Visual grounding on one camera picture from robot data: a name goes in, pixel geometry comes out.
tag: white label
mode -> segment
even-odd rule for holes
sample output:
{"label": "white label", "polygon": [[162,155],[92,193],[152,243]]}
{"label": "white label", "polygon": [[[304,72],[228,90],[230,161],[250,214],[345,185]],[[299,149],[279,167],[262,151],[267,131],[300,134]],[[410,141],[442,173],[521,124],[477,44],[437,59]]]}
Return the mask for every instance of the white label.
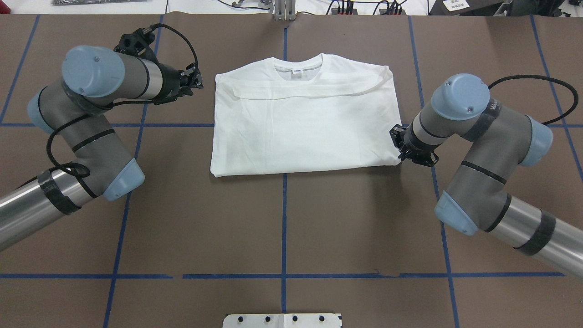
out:
{"label": "white label", "polygon": [[470,7],[466,0],[445,0],[443,4],[451,12]]}

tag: folded t-shirt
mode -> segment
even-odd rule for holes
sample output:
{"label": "folded t-shirt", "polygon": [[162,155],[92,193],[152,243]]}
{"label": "folded t-shirt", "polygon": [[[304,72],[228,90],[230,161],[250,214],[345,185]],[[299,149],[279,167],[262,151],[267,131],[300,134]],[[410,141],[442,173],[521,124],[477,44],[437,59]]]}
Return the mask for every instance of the folded t-shirt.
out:
{"label": "folded t-shirt", "polygon": [[400,124],[387,66],[320,54],[267,58],[216,75],[216,176],[397,165]]}

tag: metal bracket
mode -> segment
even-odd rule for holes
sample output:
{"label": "metal bracket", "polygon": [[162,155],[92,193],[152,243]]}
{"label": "metal bracket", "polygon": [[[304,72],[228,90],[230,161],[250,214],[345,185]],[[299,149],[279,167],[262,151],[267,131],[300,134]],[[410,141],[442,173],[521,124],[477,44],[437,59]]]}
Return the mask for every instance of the metal bracket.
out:
{"label": "metal bracket", "polygon": [[273,0],[273,17],[275,20],[295,20],[296,0]]}
{"label": "metal bracket", "polygon": [[228,315],[223,328],[342,328],[337,313]]}

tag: black tape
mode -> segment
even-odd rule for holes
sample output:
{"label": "black tape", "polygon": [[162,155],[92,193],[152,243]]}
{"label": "black tape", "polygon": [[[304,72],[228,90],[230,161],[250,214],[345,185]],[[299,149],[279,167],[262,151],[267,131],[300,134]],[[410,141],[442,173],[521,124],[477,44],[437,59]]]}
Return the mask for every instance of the black tape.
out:
{"label": "black tape", "polygon": [[429,132],[429,130],[427,130],[425,128],[425,125],[423,125],[423,122],[421,122],[421,116],[419,116],[419,125],[421,126],[421,128],[423,129],[423,131],[425,131],[428,135],[431,135],[433,138],[447,139],[447,137],[440,137],[439,135],[435,135],[435,134]]}
{"label": "black tape", "polygon": [[514,249],[520,251],[524,255],[533,256],[543,249],[553,237],[554,227],[557,223],[557,218],[549,212],[542,211],[539,226],[536,228],[534,235],[522,246]]}
{"label": "black tape", "polygon": [[91,137],[89,137],[89,138],[81,141],[80,143],[76,144],[75,146],[73,146],[71,148],[71,150],[73,150],[73,152],[76,152],[76,151],[80,150],[81,148],[83,148],[84,146],[89,145],[93,141],[95,141],[101,137],[105,137],[106,135],[112,134],[112,133],[115,133],[115,130],[109,129],[109,130],[102,131],[98,134],[92,135]]}
{"label": "black tape", "polygon": [[500,115],[500,102],[495,99],[490,99],[485,111],[480,114],[478,120],[474,123],[472,128],[462,136],[462,138],[469,142],[478,140],[492,125],[492,122]]}
{"label": "black tape", "polygon": [[162,100],[168,96],[175,96],[180,89],[180,73],[170,66],[158,64],[162,73],[162,87],[160,92],[152,100]]}
{"label": "black tape", "polygon": [[476,170],[476,171],[478,171],[480,173],[484,173],[485,175],[487,175],[487,176],[491,177],[492,179],[500,182],[501,184],[506,184],[506,179],[505,178],[497,175],[496,173],[494,173],[492,171],[486,170],[485,168],[483,168],[481,166],[478,166],[478,165],[476,165],[474,163],[470,163],[470,162],[468,162],[466,160],[462,162],[462,165],[467,166],[467,167],[469,167],[471,169],[474,169],[474,170]]}
{"label": "black tape", "polygon": [[419,138],[415,135],[415,131],[413,130],[413,127],[411,125],[407,128],[407,130],[409,132],[411,132],[409,142],[411,143],[410,146],[414,147],[414,149],[418,149],[418,150],[423,151],[423,152],[431,152],[439,146],[439,145],[429,145],[429,144],[426,144],[425,142],[419,140]]}
{"label": "black tape", "polygon": [[75,205],[69,197],[63,195],[55,180],[52,179],[49,170],[42,172],[38,176],[38,185],[51,204],[53,204],[61,213],[69,215],[81,209]]}
{"label": "black tape", "polygon": [[500,214],[498,214],[498,217],[490,225],[490,227],[488,229],[484,230],[485,232],[490,232],[490,231],[494,230],[495,227],[498,226],[500,221],[502,221],[502,218],[504,218],[504,216],[506,215],[506,212],[508,212],[508,208],[510,207],[511,201],[512,201],[512,196],[510,196],[510,194],[506,194],[506,203],[504,203],[504,207],[502,208],[502,211],[500,211]]}

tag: wire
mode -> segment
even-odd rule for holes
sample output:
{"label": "wire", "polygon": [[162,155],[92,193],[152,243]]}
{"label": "wire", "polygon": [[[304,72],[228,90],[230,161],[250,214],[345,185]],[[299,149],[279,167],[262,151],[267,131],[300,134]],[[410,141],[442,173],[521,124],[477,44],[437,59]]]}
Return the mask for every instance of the wire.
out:
{"label": "wire", "polygon": [[377,12],[378,7],[381,5],[381,3],[386,2],[387,3],[387,11],[389,11],[389,2],[387,0],[381,0],[377,3],[377,6],[374,8],[373,11],[373,15]]}
{"label": "wire", "polygon": [[269,10],[269,8],[261,8],[261,7],[237,7],[237,6],[233,6],[232,4],[228,4],[228,3],[226,3],[223,0],[217,0],[217,1],[219,1],[223,5],[227,5],[227,6],[231,7],[231,8],[235,8],[235,9],[261,9],[262,11],[268,11]]}
{"label": "wire", "polygon": [[[65,123],[64,125],[62,125],[60,128],[56,129],[55,131],[53,131],[51,133],[51,135],[48,137],[47,140],[47,156],[48,156],[48,160],[51,161],[51,163],[55,166],[53,169],[54,170],[61,170],[69,175],[72,175],[74,177],[88,177],[89,174],[91,173],[89,171],[89,168],[87,168],[87,166],[83,165],[83,164],[79,164],[79,163],[67,163],[67,164],[60,164],[59,162],[57,162],[57,160],[55,159],[55,156],[52,155],[52,142],[55,139],[55,137],[57,136],[57,134],[59,134],[61,131],[63,131],[64,129],[70,127],[71,125],[80,122],[86,118],[91,117],[91,115],[89,114],[85,114],[83,116],[79,116],[78,118],[69,121],[67,123]],[[85,173],[79,173],[78,169],[82,169],[85,171]]]}
{"label": "wire", "polygon": [[186,44],[190,48],[190,51],[192,51],[192,56],[194,57],[194,65],[198,68],[198,58],[196,57],[196,52],[194,51],[194,48],[192,47],[192,44],[190,43],[190,41],[188,41],[188,39],[182,33],[178,32],[175,28],[168,26],[166,24],[156,23],[156,24],[150,26],[150,28],[152,30],[157,29],[158,27],[163,27],[165,29],[171,30],[172,32],[174,32],[178,36],[180,36],[186,42]]}
{"label": "wire", "polygon": [[116,102],[111,104],[111,107],[128,104],[153,104],[154,100],[124,100],[123,102]]}
{"label": "wire", "polygon": [[571,93],[573,94],[573,105],[571,106],[571,108],[569,108],[562,115],[560,115],[560,116],[558,116],[556,118],[553,118],[552,120],[543,122],[542,124],[544,124],[544,125],[548,125],[548,124],[554,123],[556,121],[562,120],[567,115],[571,114],[575,110],[575,107],[577,107],[577,104],[579,103],[579,95],[577,94],[577,90],[575,90],[575,88],[572,85],[570,85],[567,82],[561,81],[559,79],[549,78],[548,76],[544,76],[544,75],[528,75],[527,74],[527,75],[511,75],[511,76],[506,76],[505,78],[501,78],[499,80],[496,80],[496,81],[492,82],[488,86],[488,89],[491,89],[491,88],[495,87],[498,83],[502,83],[504,81],[514,80],[514,79],[540,79],[540,80],[550,81],[550,82],[553,82],[553,83],[560,84],[560,85],[564,86],[565,88],[569,89],[569,91],[571,91]]}
{"label": "wire", "polygon": [[338,3],[338,7],[336,7],[336,9],[339,9],[340,8],[340,2],[338,0],[332,0],[332,1],[330,1],[330,5],[328,6],[328,10],[326,11],[326,15],[330,12],[330,8],[332,7],[332,4],[334,2],[337,2]]}
{"label": "wire", "polygon": [[377,4],[378,3],[378,1],[352,1],[352,2],[354,2],[355,4]]}

